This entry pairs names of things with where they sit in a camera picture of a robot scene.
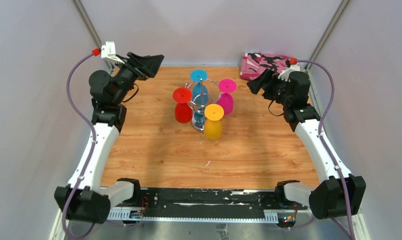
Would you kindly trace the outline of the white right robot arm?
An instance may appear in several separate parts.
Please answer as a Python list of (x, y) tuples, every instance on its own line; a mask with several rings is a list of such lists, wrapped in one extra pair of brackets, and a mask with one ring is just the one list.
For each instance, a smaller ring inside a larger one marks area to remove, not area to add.
[(275, 204), (287, 209), (296, 202), (310, 208), (319, 220), (356, 215), (366, 182), (352, 174), (331, 146), (321, 122), (324, 118), (308, 102), (309, 75), (293, 71), (283, 80), (267, 69), (247, 86), (252, 94), (263, 90), (264, 99), (282, 105), (283, 117), (304, 144), (320, 182), (311, 187), (298, 180), (281, 181), (275, 187)]

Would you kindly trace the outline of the red plastic wine glass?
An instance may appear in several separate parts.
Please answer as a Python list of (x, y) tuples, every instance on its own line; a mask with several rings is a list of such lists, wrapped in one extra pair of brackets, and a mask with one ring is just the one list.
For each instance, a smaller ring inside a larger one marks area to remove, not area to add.
[(189, 107), (188, 102), (192, 98), (192, 92), (188, 88), (179, 87), (173, 92), (172, 97), (176, 101), (174, 108), (176, 121), (182, 124), (190, 122), (192, 109)]

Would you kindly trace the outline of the pink plastic wine glass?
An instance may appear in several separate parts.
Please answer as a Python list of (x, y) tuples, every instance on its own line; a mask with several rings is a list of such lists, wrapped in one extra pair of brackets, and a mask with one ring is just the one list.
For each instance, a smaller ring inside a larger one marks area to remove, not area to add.
[(225, 115), (230, 115), (234, 109), (232, 93), (236, 91), (237, 84), (234, 80), (225, 78), (219, 82), (218, 88), (221, 94), (217, 103), (223, 108)]

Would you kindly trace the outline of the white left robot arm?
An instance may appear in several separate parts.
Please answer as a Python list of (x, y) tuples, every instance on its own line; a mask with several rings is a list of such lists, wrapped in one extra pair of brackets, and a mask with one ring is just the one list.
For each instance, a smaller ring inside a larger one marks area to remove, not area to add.
[(75, 112), (88, 124), (90, 134), (72, 177), (66, 186), (58, 186), (54, 192), (64, 220), (103, 224), (111, 209), (120, 203), (135, 207), (142, 202), (137, 179), (122, 177), (112, 186), (101, 188), (101, 178), (125, 123), (125, 96), (137, 80), (155, 77), (164, 58), (162, 54), (140, 56), (128, 52), (126, 57), (119, 56), (122, 62), (115, 76), (105, 70), (94, 71), (88, 78), (93, 107), (91, 118), (85, 117), (69, 100)]

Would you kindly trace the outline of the chrome wire glass rack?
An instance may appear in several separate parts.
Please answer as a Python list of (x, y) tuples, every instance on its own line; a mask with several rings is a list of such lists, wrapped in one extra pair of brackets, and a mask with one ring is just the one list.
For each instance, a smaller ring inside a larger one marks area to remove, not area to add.
[[(192, 84), (193, 82), (190, 83), (186, 83), (184, 85), (185, 88), (189, 89), (192, 92)], [(205, 108), (210, 105), (210, 104), (217, 104), (218, 100), (221, 97), (221, 91), (219, 90), (219, 83), (217, 81), (214, 81), (212, 79), (207, 78), (206, 80), (203, 81), (203, 85), (207, 88), (208, 93), (205, 93), (208, 96), (208, 103), (206, 105), (201, 105), (202, 108)], [(192, 101), (192, 93), (191, 93), (191, 100), (188, 102), (188, 106), (191, 108), (192, 110), (192, 119), (190, 121), (192, 127), (199, 133), (203, 133), (204, 130), (199, 131), (193, 124), (192, 120), (193, 120), (193, 115), (194, 115), (194, 105), (195, 103)], [(204, 110), (203, 110), (203, 116), (204, 116), (204, 124), (206, 121), (206, 117), (204, 114)]]

